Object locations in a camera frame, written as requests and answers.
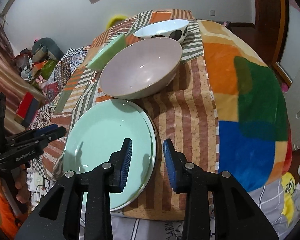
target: person's hand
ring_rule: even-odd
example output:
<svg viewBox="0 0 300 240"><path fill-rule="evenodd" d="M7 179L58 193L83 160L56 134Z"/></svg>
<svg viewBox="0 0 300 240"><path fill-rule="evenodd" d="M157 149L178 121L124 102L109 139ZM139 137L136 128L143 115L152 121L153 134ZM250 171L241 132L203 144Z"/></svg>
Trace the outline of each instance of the person's hand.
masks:
<svg viewBox="0 0 300 240"><path fill-rule="evenodd" d="M18 175L15 182L15 187L18 189L17 200L23 204L29 201L30 196L30 192L26 183L27 173L26 171L24 171L25 168L26 166L24 164L20 166L20 174ZM6 189L2 186L0 179L0 195L2 198L6 198L4 195L5 190Z"/></svg>

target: red box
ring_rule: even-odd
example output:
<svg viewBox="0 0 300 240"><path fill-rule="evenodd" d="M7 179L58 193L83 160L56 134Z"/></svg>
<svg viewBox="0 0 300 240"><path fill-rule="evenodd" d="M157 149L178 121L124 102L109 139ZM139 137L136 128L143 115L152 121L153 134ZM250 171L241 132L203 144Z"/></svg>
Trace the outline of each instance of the red box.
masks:
<svg viewBox="0 0 300 240"><path fill-rule="evenodd" d="M17 123L22 123L22 121L25 119L28 108L29 108L33 98L34 98L34 96L31 95L29 92L27 92L25 94L23 100L20 102L20 105L19 105L18 110L16 112L16 116L14 118L14 120Z"/></svg>

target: pink bunny toy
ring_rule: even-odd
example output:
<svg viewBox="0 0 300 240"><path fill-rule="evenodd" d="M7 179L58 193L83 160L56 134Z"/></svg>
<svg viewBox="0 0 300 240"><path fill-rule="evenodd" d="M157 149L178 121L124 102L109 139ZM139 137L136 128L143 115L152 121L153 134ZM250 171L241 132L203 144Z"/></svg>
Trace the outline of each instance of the pink bunny toy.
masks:
<svg viewBox="0 0 300 240"><path fill-rule="evenodd" d="M39 76L35 81L39 84L39 88L42 90L43 95L46 96L47 95L47 88L46 88L47 81L42 76Z"/></svg>

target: cartoon print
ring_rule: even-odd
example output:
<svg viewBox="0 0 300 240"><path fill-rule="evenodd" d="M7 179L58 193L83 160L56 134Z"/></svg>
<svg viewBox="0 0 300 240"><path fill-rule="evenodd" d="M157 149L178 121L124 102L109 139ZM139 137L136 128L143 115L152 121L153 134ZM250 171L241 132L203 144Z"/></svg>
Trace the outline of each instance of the cartoon print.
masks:
<svg viewBox="0 0 300 240"><path fill-rule="evenodd" d="M296 184L290 172L282 176L281 184L284 188L284 207L282 214L286 216L288 227L293 227L300 218L300 183Z"/></svg>

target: ceramic bowl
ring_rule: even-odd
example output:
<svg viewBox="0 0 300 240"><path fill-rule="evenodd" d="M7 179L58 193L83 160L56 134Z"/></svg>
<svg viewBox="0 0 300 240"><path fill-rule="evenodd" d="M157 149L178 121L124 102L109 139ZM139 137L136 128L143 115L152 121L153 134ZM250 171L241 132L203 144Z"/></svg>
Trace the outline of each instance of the ceramic bowl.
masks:
<svg viewBox="0 0 300 240"><path fill-rule="evenodd" d="M157 22L137 30L134 35L143 39L167 37L181 43L188 34L188 25L189 21L187 20L168 20Z"/></svg>
<svg viewBox="0 0 300 240"><path fill-rule="evenodd" d="M165 88L175 77L181 45L169 38L138 41L115 55L103 69L100 89L114 98L144 98Z"/></svg>

